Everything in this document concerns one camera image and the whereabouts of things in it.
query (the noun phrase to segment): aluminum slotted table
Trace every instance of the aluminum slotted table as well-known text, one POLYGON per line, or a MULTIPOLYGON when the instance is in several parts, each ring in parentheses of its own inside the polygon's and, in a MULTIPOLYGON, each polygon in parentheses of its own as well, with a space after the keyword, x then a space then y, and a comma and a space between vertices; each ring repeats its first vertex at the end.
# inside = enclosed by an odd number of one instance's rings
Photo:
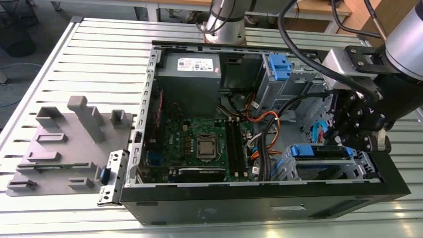
MULTIPOLYGON (((290 32, 302 49, 364 45, 357 38, 290 32)), ((276 30, 246 29, 249 46, 285 47, 276 30)), ((124 207, 96 207, 97 194, 7 197, 5 186, 26 151, 40 107, 68 112, 70 95, 84 95, 100 112, 136 114, 150 41, 202 42, 193 25, 85 18, 72 22, 0 134, 0 234, 104 237, 421 237, 423 126, 418 113, 389 131, 390 157, 410 195, 333 220, 142 227, 124 207)))

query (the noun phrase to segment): green circuit board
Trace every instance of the green circuit board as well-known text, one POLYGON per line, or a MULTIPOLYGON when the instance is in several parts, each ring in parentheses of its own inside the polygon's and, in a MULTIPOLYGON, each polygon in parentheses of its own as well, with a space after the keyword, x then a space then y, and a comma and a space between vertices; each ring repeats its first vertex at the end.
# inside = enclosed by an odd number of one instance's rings
MULTIPOLYGON (((189 166, 189 167, 218 167, 225 169, 225 181, 250 181, 253 179, 249 171, 246 176, 234 176, 229 172, 229 158, 226 152, 225 120, 224 119, 168 119, 161 138, 161 166, 189 166), (205 136, 214 141, 216 158, 210 161, 201 161, 197 158, 197 140, 205 136)), ((250 132, 250 124, 238 124, 242 139, 250 132)), ((244 151, 244 165, 246 163, 246 152, 244 151)), ((152 171, 154 182, 166 182, 164 171, 152 171)))

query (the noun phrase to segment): cpu socket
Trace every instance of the cpu socket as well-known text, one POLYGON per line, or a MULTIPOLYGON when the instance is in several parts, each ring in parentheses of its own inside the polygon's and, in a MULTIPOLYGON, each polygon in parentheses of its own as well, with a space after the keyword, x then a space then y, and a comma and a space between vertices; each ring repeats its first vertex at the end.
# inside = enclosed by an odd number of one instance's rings
POLYGON ((216 159, 216 136, 198 135, 197 136, 197 159, 204 163, 216 159))

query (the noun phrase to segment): black wire basket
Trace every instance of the black wire basket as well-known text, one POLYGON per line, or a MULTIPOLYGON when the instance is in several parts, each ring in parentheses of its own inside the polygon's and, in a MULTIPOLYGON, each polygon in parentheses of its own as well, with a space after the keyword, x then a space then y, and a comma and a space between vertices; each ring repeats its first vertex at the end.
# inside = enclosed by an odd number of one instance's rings
POLYGON ((20 17, 0 12, 0 47, 11 57, 24 57, 33 53, 34 44, 20 17))
POLYGON ((0 0, 0 5, 7 14, 18 17, 26 27, 38 23, 38 18, 32 9, 32 0, 0 0))

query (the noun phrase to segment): motherboard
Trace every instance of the motherboard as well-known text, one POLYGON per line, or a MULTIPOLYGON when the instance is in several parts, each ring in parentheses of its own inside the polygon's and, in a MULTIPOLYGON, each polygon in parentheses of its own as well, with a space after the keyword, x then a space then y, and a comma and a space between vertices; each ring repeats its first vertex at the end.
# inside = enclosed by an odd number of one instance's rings
POLYGON ((142 167, 149 182, 253 181, 244 147, 249 122, 170 118, 162 127, 158 149, 148 151, 142 167))

